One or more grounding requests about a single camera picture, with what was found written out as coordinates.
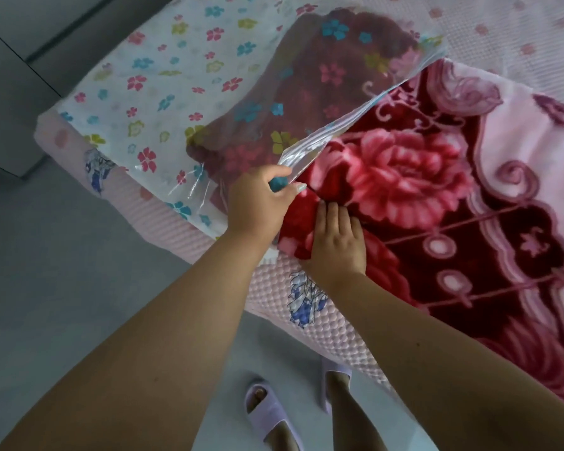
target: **clear plastic bag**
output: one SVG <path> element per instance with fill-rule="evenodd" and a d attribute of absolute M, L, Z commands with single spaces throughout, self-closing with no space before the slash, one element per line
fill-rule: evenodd
<path fill-rule="evenodd" d="M 442 37 L 344 0 L 175 0 L 61 103 L 101 153 L 211 236 L 228 185 L 292 179 L 380 97 L 444 55 Z"/>

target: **gray floor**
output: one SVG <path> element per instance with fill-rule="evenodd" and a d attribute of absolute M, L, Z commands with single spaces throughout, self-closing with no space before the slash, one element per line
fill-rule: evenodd
<path fill-rule="evenodd" d="M 0 175 L 0 440 L 66 371 L 185 271 L 51 160 L 27 181 Z M 331 450 L 317 406 L 319 357 L 245 314 L 194 449 L 265 450 L 242 410 L 256 374 L 270 380 L 305 448 Z M 360 374 L 352 391 L 390 451 L 436 449 Z"/>

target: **forearm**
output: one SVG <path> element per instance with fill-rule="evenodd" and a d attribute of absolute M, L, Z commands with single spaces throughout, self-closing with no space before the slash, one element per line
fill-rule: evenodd
<path fill-rule="evenodd" d="M 224 235 L 79 363 L 0 449 L 190 449 L 263 250 Z"/>
<path fill-rule="evenodd" d="M 516 366 L 363 275 L 330 296 L 441 451 L 564 450 L 564 402 Z"/>

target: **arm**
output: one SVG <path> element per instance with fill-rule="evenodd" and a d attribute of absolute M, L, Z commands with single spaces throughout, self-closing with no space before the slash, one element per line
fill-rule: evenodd
<path fill-rule="evenodd" d="M 365 276 L 359 221 L 318 209 L 304 267 L 441 451 L 564 451 L 564 402 L 518 367 Z"/>
<path fill-rule="evenodd" d="M 268 181 L 289 173 L 265 166 L 236 181 L 226 233 L 42 397 L 0 450 L 190 450 L 252 272 L 297 193 L 272 193 Z"/>

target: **leg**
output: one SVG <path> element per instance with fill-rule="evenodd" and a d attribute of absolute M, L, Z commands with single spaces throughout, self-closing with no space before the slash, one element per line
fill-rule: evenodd
<path fill-rule="evenodd" d="M 267 395 L 268 393 L 265 389 L 256 388 L 247 403 L 247 412 L 253 411 Z M 281 422 L 274 427 L 264 441 L 272 451 L 299 451 L 296 440 L 292 436 L 286 422 Z"/>
<path fill-rule="evenodd" d="M 349 392 L 349 377 L 326 373 L 326 392 L 332 405 L 334 451 L 387 451 L 376 427 Z"/>

